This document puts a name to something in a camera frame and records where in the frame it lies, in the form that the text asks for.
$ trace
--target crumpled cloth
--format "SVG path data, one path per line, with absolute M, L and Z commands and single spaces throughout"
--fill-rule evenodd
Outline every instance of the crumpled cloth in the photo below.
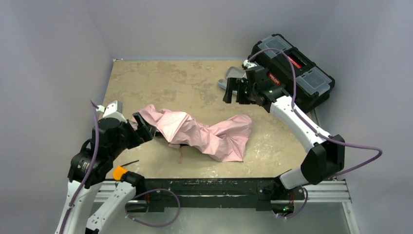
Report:
M 171 147 L 187 144 L 219 162 L 244 159 L 245 145 L 252 129 L 252 120 L 247 115 L 235 115 L 208 126 L 197 122 L 188 113 L 168 109 L 157 111 L 152 104 L 138 112 L 164 136 Z

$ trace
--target pink fabric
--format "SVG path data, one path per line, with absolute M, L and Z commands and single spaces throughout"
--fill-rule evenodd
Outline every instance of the pink fabric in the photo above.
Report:
M 139 113 L 146 122 L 155 126 L 174 148 L 174 144 L 187 144 L 219 162 L 244 159 L 245 145 L 252 128 L 252 120 L 247 115 L 236 115 L 208 126 L 198 123 L 185 112 L 168 109 L 157 111 L 152 104 Z

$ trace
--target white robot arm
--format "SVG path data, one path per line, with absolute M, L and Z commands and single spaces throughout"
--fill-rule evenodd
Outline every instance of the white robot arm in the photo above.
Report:
M 146 191 L 143 176 L 124 172 L 118 178 L 121 182 L 117 189 L 89 218 L 96 194 L 107 172 L 113 168 L 113 161 L 123 150 L 134 148 L 153 138 L 152 129 L 147 128 L 146 122 L 138 113 L 134 115 L 138 121 L 138 129 L 132 128 L 122 115 L 122 103 L 119 101 L 110 103 L 106 108 L 97 106 L 96 110 L 103 112 L 103 118 L 98 122 L 100 140 L 97 141 L 93 134 L 92 138 L 83 144 L 80 152 L 72 158 L 68 175 L 68 193 L 56 234 L 102 234 L 119 209 L 124 208 L 137 193 Z M 92 165 L 92 149 L 95 145 L 98 145 L 98 151 Z M 82 184 L 89 167 L 92 167 L 91 173 Z

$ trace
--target toolbox lid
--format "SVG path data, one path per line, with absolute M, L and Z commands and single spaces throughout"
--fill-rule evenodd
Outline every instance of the toolbox lid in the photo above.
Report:
M 318 67 L 313 67 L 308 72 L 304 72 L 297 77 L 297 84 L 309 95 L 318 92 L 320 96 L 329 91 L 331 82 L 332 80 Z
M 260 49 L 267 49 L 267 48 L 276 48 L 282 51 L 289 50 L 293 48 L 292 45 L 290 45 L 288 42 L 286 42 L 282 37 L 279 35 L 276 36 L 269 36 L 265 39 L 261 40 L 261 43 L 258 45 L 258 48 Z M 274 50 L 268 50 L 264 52 L 266 55 L 270 57 L 270 59 L 274 58 L 279 54 L 278 51 Z

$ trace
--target red label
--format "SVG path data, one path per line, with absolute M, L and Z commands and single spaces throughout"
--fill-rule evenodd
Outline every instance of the red label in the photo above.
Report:
M 277 80 L 273 74 L 268 73 L 268 78 L 270 78 L 276 85 L 281 85 L 281 82 Z

